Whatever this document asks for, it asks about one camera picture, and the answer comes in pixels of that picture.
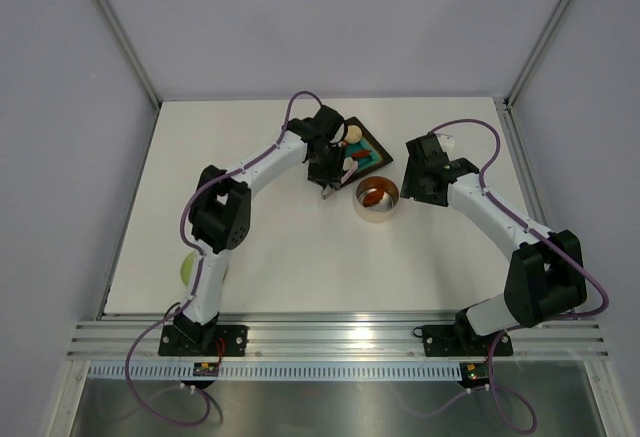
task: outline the ventilation grille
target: ventilation grille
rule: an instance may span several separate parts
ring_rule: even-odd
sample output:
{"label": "ventilation grille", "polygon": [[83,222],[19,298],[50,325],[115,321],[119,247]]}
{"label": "ventilation grille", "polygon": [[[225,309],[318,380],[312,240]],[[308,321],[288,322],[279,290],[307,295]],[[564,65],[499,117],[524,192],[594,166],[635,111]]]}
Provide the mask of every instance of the ventilation grille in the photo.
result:
{"label": "ventilation grille", "polygon": [[[194,376],[193,362],[131,362],[134,380],[211,380]],[[91,362],[88,377],[124,379],[124,362]],[[459,381],[454,362],[286,362],[224,363],[218,380],[262,381]]]}

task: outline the white table surface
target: white table surface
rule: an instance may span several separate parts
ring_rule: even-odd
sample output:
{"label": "white table surface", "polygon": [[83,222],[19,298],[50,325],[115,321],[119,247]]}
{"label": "white table surface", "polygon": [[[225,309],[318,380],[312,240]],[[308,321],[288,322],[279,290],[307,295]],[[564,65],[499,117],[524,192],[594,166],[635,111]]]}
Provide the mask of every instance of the white table surface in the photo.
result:
{"label": "white table surface", "polygon": [[[402,184],[405,142],[435,125],[473,117],[504,139],[491,98],[332,99],[357,116],[395,162],[376,174]],[[232,167],[270,143],[286,101],[167,102],[145,164],[106,313],[158,313],[180,300],[188,249],[178,235],[182,209],[209,164]],[[301,99],[292,118],[315,114]],[[493,151],[480,126],[447,129],[452,158],[480,167]],[[488,182],[526,211],[507,146]],[[330,199],[307,182],[306,165],[287,171],[252,204],[249,236],[234,251],[223,284],[223,312],[458,310],[501,293],[508,264],[463,215],[400,200],[390,221],[371,224],[353,209],[355,185]]]}

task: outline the glass panel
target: glass panel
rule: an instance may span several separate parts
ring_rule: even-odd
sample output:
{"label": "glass panel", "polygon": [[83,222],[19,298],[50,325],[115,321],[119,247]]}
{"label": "glass panel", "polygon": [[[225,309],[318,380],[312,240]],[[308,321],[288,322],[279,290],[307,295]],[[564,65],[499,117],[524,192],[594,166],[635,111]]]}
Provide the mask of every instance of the glass panel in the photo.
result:
{"label": "glass panel", "polygon": [[[498,380],[533,404],[537,435],[605,436],[584,371],[577,363],[500,363]],[[175,383],[136,382],[147,398]],[[136,408],[124,381],[87,380],[72,436],[513,436],[500,419],[488,392],[465,396],[445,412],[420,419],[410,412],[431,412],[461,391],[453,382],[216,382],[207,391],[222,413],[195,429],[170,426],[145,412],[115,422]],[[196,420],[204,410],[187,390],[167,392],[153,401],[157,411]],[[528,426],[527,410],[512,398],[507,414]]]}

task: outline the metal frame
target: metal frame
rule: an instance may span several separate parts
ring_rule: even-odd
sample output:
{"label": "metal frame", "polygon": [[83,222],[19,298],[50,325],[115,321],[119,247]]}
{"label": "metal frame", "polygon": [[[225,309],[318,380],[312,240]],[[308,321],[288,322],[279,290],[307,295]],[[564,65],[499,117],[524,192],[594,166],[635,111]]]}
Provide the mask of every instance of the metal frame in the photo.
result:
{"label": "metal frame", "polygon": [[558,0],[556,2],[556,5],[553,8],[551,15],[549,16],[546,23],[544,24],[544,27],[542,28],[542,32],[538,36],[538,39],[536,40],[536,43],[533,45],[533,48],[531,49],[531,52],[529,53],[527,60],[525,61],[522,69],[520,70],[520,73],[518,74],[516,81],[514,82],[513,86],[511,87],[511,90],[509,91],[508,97],[506,99],[507,108],[509,110],[513,108],[513,105],[518,100],[518,97],[520,96],[520,94],[522,94],[524,87],[526,86],[527,82],[531,78],[531,75],[533,74],[544,51],[548,48],[549,44],[551,43],[553,36],[558,30],[558,27],[562,22],[572,2],[573,0]]}
{"label": "metal frame", "polygon": [[535,180],[533,178],[533,172],[529,166],[530,159],[525,148],[524,140],[520,136],[516,120],[513,118],[513,112],[507,108],[505,99],[496,97],[493,99],[498,112],[498,118],[502,124],[502,130],[506,137],[507,148],[514,160],[514,167],[516,169],[516,176],[518,177],[518,183],[524,193],[524,201],[527,206],[527,212],[537,222],[547,225],[548,220],[540,201],[540,197],[536,190]]}
{"label": "metal frame", "polygon": [[[211,381],[189,361],[137,360],[129,365],[132,380]],[[122,380],[124,361],[91,361],[88,377]],[[236,362],[227,361],[215,375],[220,381],[267,382],[456,382],[462,380],[456,362]]]}
{"label": "metal frame", "polygon": [[635,435],[631,416],[622,399],[622,392],[611,362],[585,362],[585,368],[607,435],[610,437]]}
{"label": "metal frame", "polygon": [[62,392],[46,433],[49,437],[68,437],[71,433],[89,365],[89,361],[67,363]]}
{"label": "metal frame", "polygon": [[[162,316],[147,320],[80,322],[67,359],[123,361],[133,341]],[[229,362],[481,362],[477,358],[427,358],[412,330],[425,323],[453,321],[431,313],[345,314],[341,321],[316,320],[307,314],[281,314],[270,320],[244,316],[221,316],[221,322],[248,326],[246,355],[228,357]],[[607,349],[595,320],[547,322],[533,329],[511,333],[514,356],[496,358],[520,361],[606,360]],[[138,345],[136,361],[217,361],[216,357],[159,357],[160,329],[151,331]]]}
{"label": "metal frame", "polygon": [[100,15],[102,15],[106,26],[109,28],[114,38],[116,39],[116,43],[122,51],[122,55],[131,67],[131,70],[138,79],[140,86],[147,95],[147,98],[149,99],[149,102],[151,102],[151,105],[155,109],[157,115],[160,112],[160,106],[162,104],[160,97],[156,92],[153,82],[151,82],[151,79],[149,78],[149,74],[147,74],[147,71],[142,65],[142,62],[138,58],[138,55],[136,54],[136,51],[133,48],[129,37],[127,37],[127,34],[125,33],[124,28],[122,27],[122,24],[118,19],[118,16],[113,10],[111,2],[109,0],[93,1],[96,4],[98,12],[100,12]]}
{"label": "metal frame", "polygon": [[138,189],[140,188],[140,181],[142,180],[142,172],[144,171],[144,166],[147,162],[147,157],[149,156],[149,150],[151,150],[151,143],[153,142],[153,136],[156,133],[156,126],[158,125],[158,115],[155,117],[155,122],[153,123],[153,128],[148,135],[147,141],[144,146],[144,153],[142,158],[137,164],[136,168],[136,182],[135,187],[133,189],[133,195],[131,196],[131,202],[129,203],[129,207],[127,209],[127,215],[125,216],[124,222],[122,223],[121,231],[120,231],[120,239],[118,240],[118,244],[115,249],[115,254],[113,256],[113,260],[111,262],[111,266],[109,267],[109,276],[107,278],[107,285],[105,286],[105,290],[100,299],[100,304],[98,305],[98,311],[96,313],[96,318],[101,319],[104,313],[104,308],[107,305],[107,299],[109,297],[109,291],[111,290],[111,284],[113,284],[113,279],[116,275],[116,268],[118,266],[118,259],[120,258],[120,253],[122,252],[122,246],[124,245],[124,236],[127,232],[127,227],[129,226],[129,219],[131,219],[131,213],[133,212],[133,205],[136,201],[136,196],[138,195]]}

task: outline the gray wall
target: gray wall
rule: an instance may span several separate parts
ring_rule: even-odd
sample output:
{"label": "gray wall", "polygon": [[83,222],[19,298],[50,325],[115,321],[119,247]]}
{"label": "gray wall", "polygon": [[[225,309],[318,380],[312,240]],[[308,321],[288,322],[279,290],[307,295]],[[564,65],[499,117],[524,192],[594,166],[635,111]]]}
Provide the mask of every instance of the gray wall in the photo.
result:
{"label": "gray wall", "polygon": [[516,103],[551,221],[607,287],[606,341],[640,429],[640,0],[576,0]]}
{"label": "gray wall", "polygon": [[112,0],[164,100],[506,93],[556,0]]}
{"label": "gray wall", "polygon": [[0,428],[33,436],[154,116],[91,0],[0,0],[0,16]]}

